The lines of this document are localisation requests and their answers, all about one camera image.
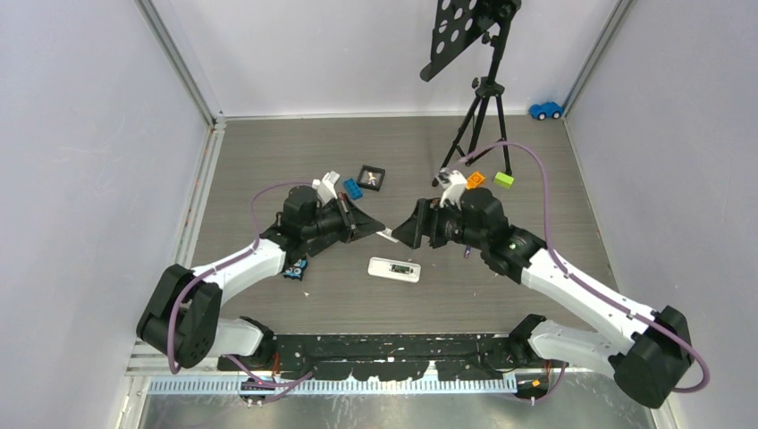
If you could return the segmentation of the white remote control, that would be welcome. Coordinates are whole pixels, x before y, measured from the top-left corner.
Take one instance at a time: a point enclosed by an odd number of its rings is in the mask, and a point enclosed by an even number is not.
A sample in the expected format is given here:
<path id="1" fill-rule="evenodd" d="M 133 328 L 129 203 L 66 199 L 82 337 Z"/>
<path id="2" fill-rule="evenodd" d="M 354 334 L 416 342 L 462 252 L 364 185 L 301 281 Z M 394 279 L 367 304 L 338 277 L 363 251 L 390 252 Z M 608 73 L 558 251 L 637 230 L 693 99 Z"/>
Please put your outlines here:
<path id="1" fill-rule="evenodd" d="M 370 276 L 387 280 L 417 283 L 420 280 L 421 266 L 411 262 L 371 257 L 368 262 L 367 273 Z"/>

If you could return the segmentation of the white battery cover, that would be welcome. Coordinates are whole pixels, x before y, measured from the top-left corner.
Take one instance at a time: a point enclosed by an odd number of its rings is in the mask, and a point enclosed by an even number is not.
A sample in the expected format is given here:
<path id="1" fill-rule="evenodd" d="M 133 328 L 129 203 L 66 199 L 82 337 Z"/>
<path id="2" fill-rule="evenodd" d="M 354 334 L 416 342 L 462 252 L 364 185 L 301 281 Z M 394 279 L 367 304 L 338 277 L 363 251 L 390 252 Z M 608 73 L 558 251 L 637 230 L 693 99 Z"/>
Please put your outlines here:
<path id="1" fill-rule="evenodd" d="M 399 241 L 397 239 L 393 238 L 393 236 L 392 236 L 392 230 L 390 230 L 390 229 L 385 229 L 383 231 L 377 231 L 376 234 L 379 235 L 379 236 L 381 236 L 382 238 L 384 238 L 386 240 L 389 240 L 389 241 L 393 242 L 393 243 L 399 243 Z"/>

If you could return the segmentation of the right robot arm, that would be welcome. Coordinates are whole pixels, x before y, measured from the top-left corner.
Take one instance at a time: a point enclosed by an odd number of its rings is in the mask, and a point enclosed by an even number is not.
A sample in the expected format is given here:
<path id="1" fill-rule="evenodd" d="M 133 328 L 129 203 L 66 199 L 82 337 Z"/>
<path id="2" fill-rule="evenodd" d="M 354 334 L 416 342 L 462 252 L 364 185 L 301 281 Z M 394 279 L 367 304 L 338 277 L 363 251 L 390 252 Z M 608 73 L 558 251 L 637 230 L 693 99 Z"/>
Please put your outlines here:
<path id="1" fill-rule="evenodd" d="M 392 236 L 410 248 L 450 242 L 479 250 L 495 273 L 558 302 L 590 326 L 586 332 L 530 315 L 512 332 L 510 354 L 521 366 L 559 360 L 611 378 L 628 397 L 660 408 L 679 392 L 695 361 L 688 322 L 672 306 L 656 310 L 576 269 L 546 241 L 510 224 L 488 189 L 471 189 L 452 204 L 420 198 Z"/>

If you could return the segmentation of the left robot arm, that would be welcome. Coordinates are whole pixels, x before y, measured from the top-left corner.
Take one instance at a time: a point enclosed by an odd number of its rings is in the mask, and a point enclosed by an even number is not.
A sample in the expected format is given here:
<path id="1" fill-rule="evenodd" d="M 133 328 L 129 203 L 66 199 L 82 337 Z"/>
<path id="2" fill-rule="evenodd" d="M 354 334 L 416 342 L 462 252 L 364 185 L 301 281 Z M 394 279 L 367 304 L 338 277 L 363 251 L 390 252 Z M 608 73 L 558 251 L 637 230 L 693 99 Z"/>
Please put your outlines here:
<path id="1" fill-rule="evenodd" d="M 270 331 L 249 317 L 223 319 L 222 307 L 246 288 L 284 273 L 299 260 L 337 242 L 351 243 L 384 229 L 383 223 L 323 181 L 291 184 L 274 223 L 251 244 L 199 267 L 167 267 L 136 334 L 166 356 L 173 374 L 207 357 L 224 355 L 240 357 L 254 370 L 265 369 L 274 358 Z"/>

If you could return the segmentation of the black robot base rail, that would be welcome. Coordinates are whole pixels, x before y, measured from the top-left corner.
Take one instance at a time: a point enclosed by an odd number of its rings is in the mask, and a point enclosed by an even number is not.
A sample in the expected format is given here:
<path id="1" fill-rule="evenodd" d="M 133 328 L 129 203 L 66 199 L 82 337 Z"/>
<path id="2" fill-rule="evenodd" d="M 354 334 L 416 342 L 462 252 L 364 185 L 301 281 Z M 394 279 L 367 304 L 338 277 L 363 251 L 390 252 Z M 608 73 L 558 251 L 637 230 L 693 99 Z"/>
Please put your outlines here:
<path id="1" fill-rule="evenodd" d="M 253 355 L 217 361 L 220 371 L 247 368 L 287 381 L 305 375 L 318 381 L 415 381 L 430 369 L 441 381 L 478 381 L 522 369 L 545 374 L 562 366 L 538 357 L 525 339 L 506 334 L 281 334 L 269 328 Z"/>

